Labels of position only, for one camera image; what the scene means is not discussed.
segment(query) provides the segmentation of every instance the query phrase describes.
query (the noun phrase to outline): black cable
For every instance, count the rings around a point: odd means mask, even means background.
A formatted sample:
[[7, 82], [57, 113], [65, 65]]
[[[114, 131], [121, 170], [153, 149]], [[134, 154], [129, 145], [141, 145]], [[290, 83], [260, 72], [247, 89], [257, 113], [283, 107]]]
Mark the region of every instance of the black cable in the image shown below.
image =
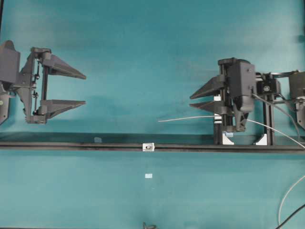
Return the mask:
[[270, 105], [270, 106], [275, 107], [276, 109], [280, 110], [280, 111], [283, 112], [285, 115], [287, 115], [287, 116], [291, 119], [292, 123], [294, 124], [295, 129], [296, 129], [296, 131], [297, 131], [297, 138], [298, 138], [298, 141], [300, 141], [301, 135], [300, 135], [299, 128], [297, 127], [297, 124], [296, 124], [296, 122], [295, 122], [295, 119], [294, 119], [289, 113], [287, 113], [287, 112], [286, 112], [285, 110], [283, 110], [281, 107], [279, 107], [279, 106], [277, 106], [277, 105], [275, 105], [275, 104], [273, 104], [273, 103], [271, 103], [271, 102], [268, 102], [267, 100], [265, 100], [265, 99], [259, 97], [258, 95], [254, 94], [254, 93], [252, 93], [252, 95], [253, 95], [256, 99], [258, 99], [258, 100], [262, 101], [263, 103], [266, 103], [266, 104], [268, 104], [268, 105]]
[[300, 210], [305, 208], [305, 204], [299, 207], [297, 210], [295, 210], [283, 223], [281, 223], [279, 226], [277, 226], [275, 229], [281, 228], [286, 222], [288, 222], [296, 213], [298, 213]]

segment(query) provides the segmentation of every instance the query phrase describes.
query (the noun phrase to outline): white corner bracket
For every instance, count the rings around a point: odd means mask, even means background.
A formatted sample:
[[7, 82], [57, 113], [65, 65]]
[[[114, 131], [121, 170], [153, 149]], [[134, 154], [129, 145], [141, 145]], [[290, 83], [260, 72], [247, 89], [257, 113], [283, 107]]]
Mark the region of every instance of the white corner bracket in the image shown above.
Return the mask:
[[223, 145], [234, 145], [234, 142], [232, 142], [225, 133], [223, 133]]
[[143, 152], [153, 152], [154, 151], [154, 143], [143, 143], [142, 151]]
[[267, 143], [267, 134], [264, 134], [257, 142], [254, 143], [257, 146], [266, 146]]

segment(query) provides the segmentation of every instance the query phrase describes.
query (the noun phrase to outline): gray cable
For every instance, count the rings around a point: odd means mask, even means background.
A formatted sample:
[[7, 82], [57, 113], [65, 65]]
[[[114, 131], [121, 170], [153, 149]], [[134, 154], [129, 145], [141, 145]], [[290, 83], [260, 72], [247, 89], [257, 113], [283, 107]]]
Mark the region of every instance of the gray cable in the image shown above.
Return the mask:
[[214, 118], [213, 115], [208, 116], [193, 116], [193, 117], [186, 117], [186, 118], [174, 118], [174, 119], [167, 119], [167, 120], [159, 120], [159, 123], [163, 122], [171, 122], [171, 121], [178, 121], [178, 120], [184, 120], [184, 119], [192, 119], [192, 118]]
[[296, 182], [289, 188], [289, 190], [286, 192], [284, 198], [282, 199], [281, 205], [280, 205], [280, 207], [279, 207], [279, 209], [278, 209], [278, 225], [279, 225], [279, 226], [281, 225], [281, 213], [282, 213], [282, 208], [283, 208], [284, 202], [285, 202], [285, 200], [286, 200], [288, 194], [292, 191], [292, 189], [294, 189], [294, 187], [295, 187], [298, 183], [300, 183], [300, 182], [301, 182], [302, 180], [304, 180], [304, 179], [305, 179], [305, 176], [302, 176], [298, 181], [296, 181]]
[[[208, 117], [213, 117], [213, 116], [191, 116], [191, 117], [186, 117], [186, 118], [175, 118], [175, 119], [168, 119], [168, 120], [160, 120], [158, 122], [170, 122], [170, 121], [177, 121], [177, 120], [184, 120], [184, 119], [191, 119], [191, 118], [208, 118]], [[305, 149], [305, 146], [302, 145], [300, 142], [294, 140], [292, 137], [288, 136], [287, 134], [284, 134], [283, 132], [279, 131], [279, 130], [276, 130], [268, 125], [265, 125], [265, 124], [262, 124], [260, 122], [257, 122], [257, 121], [254, 121], [254, 120], [251, 120], [251, 119], [248, 119], [249, 122], [252, 122], [252, 123], [255, 123], [255, 124], [258, 124], [258, 125], [262, 125], [266, 128], [269, 128], [273, 131], [276, 131], [282, 135], [284, 135], [285, 137], [289, 138], [291, 141], [297, 143], [298, 145], [300, 145], [303, 149]]]
[[251, 122], [251, 123], [256, 123], [256, 124], [262, 125], [262, 126], [268, 128], [268, 129], [271, 129], [271, 130], [273, 130], [273, 131], [276, 131], [276, 132], [278, 132], [278, 133], [284, 135], [285, 137], [289, 138], [290, 140], [294, 141], [295, 143], [297, 143], [298, 145], [300, 145], [302, 148], [305, 149], [305, 146], [302, 145], [300, 142], [294, 140], [292, 137], [288, 136], [287, 134], [284, 134], [283, 132], [281, 132], [281, 131], [279, 131], [279, 130], [276, 130], [276, 129], [274, 129], [274, 128], [268, 126], [268, 125], [262, 124], [262, 123], [260, 123], [260, 122], [257, 122], [257, 121], [251, 120], [251, 119], [248, 119], [248, 121]]
[[280, 111], [283, 112], [285, 115], [287, 115], [287, 116], [291, 119], [292, 123], [293, 123], [294, 126], [295, 126], [295, 129], [296, 129], [296, 131], [297, 131], [297, 138], [298, 138], [298, 141], [300, 142], [301, 135], [300, 135], [299, 128], [297, 127], [297, 123], [295, 122], [295, 119], [294, 119], [289, 113], [287, 113], [287, 112], [286, 112], [285, 110], [283, 110], [281, 107], [279, 107], [279, 106], [277, 106], [277, 105], [275, 105], [275, 104], [273, 104], [273, 103], [271, 103], [271, 102], [268, 102], [268, 101], [265, 100], [265, 99], [262, 99], [261, 97], [259, 97], [259, 96], [256, 95], [256, 94], [252, 94], [252, 95], [253, 95], [256, 99], [262, 101], [262, 102], [265, 103], [265, 104], [268, 104], [268, 105], [270, 105], [270, 106], [275, 107], [276, 109], [280, 110]]

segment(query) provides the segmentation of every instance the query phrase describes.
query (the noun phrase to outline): teal surface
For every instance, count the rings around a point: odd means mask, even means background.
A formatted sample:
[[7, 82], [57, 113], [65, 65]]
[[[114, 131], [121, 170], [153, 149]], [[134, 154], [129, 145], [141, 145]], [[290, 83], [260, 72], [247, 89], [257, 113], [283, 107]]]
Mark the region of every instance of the teal surface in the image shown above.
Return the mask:
[[[0, 127], [8, 136], [211, 134], [210, 120], [156, 120], [207, 115], [188, 106], [189, 95], [218, 73], [217, 60], [305, 70], [301, 0], [6, 0], [3, 17], [1, 41], [14, 40], [21, 65], [30, 47], [48, 47], [88, 77], [50, 77], [48, 98], [87, 104], [47, 125], [26, 124], [14, 100]], [[275, 118], [295, 135], [288, 118]], [[245, 135], [261, 131], [249, 124]], [[281, 198], [304, 172], [304, 156], [0, 151], [0, 227], [273, 229]], [[304, 189], [291, 193], [283, 218], [304, 204]], [[304, 216], [285, 228], [304, 228]]]
[[[48, 93], [86, 105], [28, 125], [16, 99], [4, 132], [211, 134], [210, 119], [156, 121], [209, 115], [189, 107], [189, 96], [218, 74], [219, 59], [247, 59], [261, 72], [305, 70], [301, 0], [10, 0], [3, 17], [1, 41], [14, 40], [21, 66], [30, 47], [48, 47], [88, 77], [51, 76]], [[277, 114], [276, 127], [295, 135]], [[251, 117], [262, 121], [259, 103]]]

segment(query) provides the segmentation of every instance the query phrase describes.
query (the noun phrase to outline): white tape piece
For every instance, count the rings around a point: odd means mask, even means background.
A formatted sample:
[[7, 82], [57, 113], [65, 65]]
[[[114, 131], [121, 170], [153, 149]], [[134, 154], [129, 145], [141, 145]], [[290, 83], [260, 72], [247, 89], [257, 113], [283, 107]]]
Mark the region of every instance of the white tape piece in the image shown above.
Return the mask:
[[152, 173], [145, 173], [145, 179], [152, 179], [153, 174]]

